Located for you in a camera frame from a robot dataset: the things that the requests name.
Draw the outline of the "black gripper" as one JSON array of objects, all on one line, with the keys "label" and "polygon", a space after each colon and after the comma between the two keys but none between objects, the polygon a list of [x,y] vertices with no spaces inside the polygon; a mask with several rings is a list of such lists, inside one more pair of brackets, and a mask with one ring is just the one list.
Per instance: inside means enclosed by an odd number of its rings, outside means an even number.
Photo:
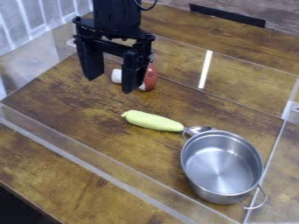
[{"label": "black gripper", "polygon": [[104,73],[104,55],[110,53],[123,57],[122,89],[130,94],[143,83],[146,75],[144,60],[152,57],[155,35],[139,25],[116,29],[96,27],[92,18],[75,17],[75,44],[79,62],[86,78],[94,81]]}]

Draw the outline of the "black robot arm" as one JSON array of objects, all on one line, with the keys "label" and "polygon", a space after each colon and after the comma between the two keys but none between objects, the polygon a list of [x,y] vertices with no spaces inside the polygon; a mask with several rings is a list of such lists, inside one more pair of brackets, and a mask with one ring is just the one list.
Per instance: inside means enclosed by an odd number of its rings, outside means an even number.
[{"label": "black robot arm", "polygon": [[104,53],[123,59],[122,88],[131,93],[143,84],[152,58],[155,35],[140,29],[142,0],[92,0],[94,18],[76,16],[75,45],[84,76],[94,81],[104,73]]}]

